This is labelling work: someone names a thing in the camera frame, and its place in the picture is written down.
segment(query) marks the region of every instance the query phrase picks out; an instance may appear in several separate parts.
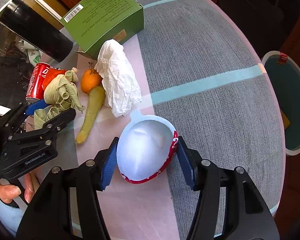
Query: barcode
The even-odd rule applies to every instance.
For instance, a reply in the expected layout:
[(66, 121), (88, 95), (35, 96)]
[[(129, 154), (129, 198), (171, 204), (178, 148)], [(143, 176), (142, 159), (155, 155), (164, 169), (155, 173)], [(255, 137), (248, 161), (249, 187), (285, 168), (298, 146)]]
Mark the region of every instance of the barcode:
[(68, 23), (80, 10), (83, 8), (81, 4), (78, 4), (76, 8), (74, 8), (68, 15), (64, 18), (66, 23)]

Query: finger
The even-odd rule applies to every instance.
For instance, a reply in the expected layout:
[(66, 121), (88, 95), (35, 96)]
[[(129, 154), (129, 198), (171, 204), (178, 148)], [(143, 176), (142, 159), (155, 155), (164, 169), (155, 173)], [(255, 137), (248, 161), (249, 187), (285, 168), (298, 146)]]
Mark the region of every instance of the finger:
[(25, 200), (30, 203), (34, 196), (34, 187), (30, 173), (25, 175)]
[(21, 194), (21, 190), (19, 187), (8, 184), (8, 185), (1, 185), (0, 184), (0, 199), (4, 203), (11, 203), (12, 199), (19, 196)]

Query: cardboard box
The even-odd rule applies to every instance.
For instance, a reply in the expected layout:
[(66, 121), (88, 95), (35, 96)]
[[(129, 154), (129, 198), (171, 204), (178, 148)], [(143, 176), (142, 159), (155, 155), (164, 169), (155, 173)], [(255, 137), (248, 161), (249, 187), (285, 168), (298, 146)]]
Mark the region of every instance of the cardboard box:
[(105, 41), (123, 44), (143, 29), (143, 7), (134, 0), (81, 0), (61, 22), (80, 46), (77, 52), (97, 59)]

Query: orange fruit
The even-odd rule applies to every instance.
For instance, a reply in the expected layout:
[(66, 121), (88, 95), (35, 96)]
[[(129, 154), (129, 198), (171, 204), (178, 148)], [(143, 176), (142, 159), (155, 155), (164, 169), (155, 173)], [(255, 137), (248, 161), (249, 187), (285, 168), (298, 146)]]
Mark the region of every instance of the orange fruit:
[(91, 89), (98, 86), (101, 83), (102, 77), (98, 72), (93, 69), (87, 69), (81, 78), (81, 90), (83, 93), (89, 94)]

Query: white crumpled paper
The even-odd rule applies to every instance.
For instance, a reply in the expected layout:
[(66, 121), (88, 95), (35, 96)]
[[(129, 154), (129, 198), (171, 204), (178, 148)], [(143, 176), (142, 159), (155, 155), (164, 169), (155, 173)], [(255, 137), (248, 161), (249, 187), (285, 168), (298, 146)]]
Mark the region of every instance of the white crumpled paper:
[(134, 104), (142, 102), (132, 66), (117, 41), (109, 40), (102, 45), (94, 69), (103, 78), (106, 99), (115, 117), (126, 115)]

